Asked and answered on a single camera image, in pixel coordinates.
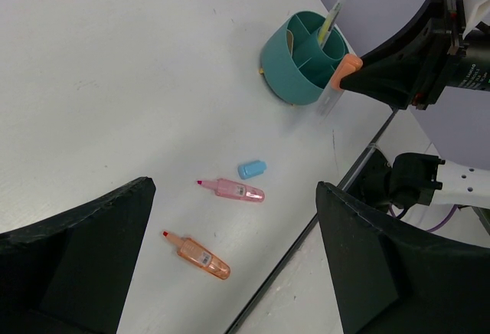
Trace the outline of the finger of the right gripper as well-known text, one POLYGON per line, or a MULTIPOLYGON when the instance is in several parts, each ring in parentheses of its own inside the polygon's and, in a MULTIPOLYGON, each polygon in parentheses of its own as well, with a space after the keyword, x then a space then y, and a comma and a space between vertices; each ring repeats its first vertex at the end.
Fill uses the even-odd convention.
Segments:
POLYGON ((446 0, 425 0, 393 37, 361 57, 361 69, 340 80, 343 90, 405 110, 447 59, 450 46, 446 0))

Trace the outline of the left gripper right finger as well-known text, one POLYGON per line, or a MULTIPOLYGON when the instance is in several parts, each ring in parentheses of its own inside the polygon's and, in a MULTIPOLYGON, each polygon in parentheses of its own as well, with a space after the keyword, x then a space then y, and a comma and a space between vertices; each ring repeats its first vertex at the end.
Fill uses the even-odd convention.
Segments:
POLYGON ((487 333, 489 251, 420 230, 327 182, 316 207, 346 333, 487 333))

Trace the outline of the blue eraser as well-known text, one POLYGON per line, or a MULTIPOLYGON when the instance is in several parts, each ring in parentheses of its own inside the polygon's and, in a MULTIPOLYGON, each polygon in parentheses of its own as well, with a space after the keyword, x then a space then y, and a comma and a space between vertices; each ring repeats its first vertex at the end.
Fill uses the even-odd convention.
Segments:
POLYGON ((258 175, 262 175, 267 169, 266 163, 261 160, 255 160, 240 164, 237 167, 237 172, 242 180, 247 180, 258 175))

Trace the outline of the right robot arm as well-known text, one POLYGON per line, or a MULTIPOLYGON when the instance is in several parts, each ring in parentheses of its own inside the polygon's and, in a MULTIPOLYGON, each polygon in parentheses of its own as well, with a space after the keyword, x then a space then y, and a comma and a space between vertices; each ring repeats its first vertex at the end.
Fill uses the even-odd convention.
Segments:
MULTIPOLYGON (((392 110, 425 110, 446 87, 489 90, 489 27, 465 32, 463 0, 425 0, 392 38, 358 57, 347 54, 330 84, 360 93, 392 110)), ((357 199, 386 211, 414 205, 489 206, 489 173, 437 156, 408 152, 393 165, 370 171, 358 183, 357 199)))

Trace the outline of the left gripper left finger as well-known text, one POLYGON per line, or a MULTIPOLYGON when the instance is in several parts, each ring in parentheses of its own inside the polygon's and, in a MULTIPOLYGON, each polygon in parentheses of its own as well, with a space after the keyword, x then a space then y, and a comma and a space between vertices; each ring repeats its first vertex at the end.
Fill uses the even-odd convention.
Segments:
POLYGON ((137 178, 1 235, 3 333, 115 333, 156 187, 137 178))

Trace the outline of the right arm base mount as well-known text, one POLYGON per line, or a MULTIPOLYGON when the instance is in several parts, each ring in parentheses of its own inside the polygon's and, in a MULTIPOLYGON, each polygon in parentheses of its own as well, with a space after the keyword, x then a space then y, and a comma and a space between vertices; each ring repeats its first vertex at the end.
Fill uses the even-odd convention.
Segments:
POLYGON ((366 205, 394 216, 388 196, 391 166, 376 146, 366 148, 338 187, 366 205))

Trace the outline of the yellow highlighter pen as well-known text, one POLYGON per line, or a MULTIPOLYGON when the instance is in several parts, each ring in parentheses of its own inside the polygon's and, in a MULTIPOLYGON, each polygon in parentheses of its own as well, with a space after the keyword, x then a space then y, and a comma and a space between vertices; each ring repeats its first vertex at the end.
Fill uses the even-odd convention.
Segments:
POLYGON ((345 0, 337 0, 334 6, 329 10, 322 26, 318 30, 317 43, 321 49, 326 45, 344 4, 345 0))

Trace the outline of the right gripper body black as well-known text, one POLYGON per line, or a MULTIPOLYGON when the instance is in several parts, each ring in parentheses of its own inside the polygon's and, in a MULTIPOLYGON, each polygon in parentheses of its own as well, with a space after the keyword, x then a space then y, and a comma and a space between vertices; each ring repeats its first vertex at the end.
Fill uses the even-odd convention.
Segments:
POLYGON ((425 0, 412 41, 417 68, 411 105, 425 110, 446 87, 489 91, 489 23, 468 34, 462 0, 425 0))

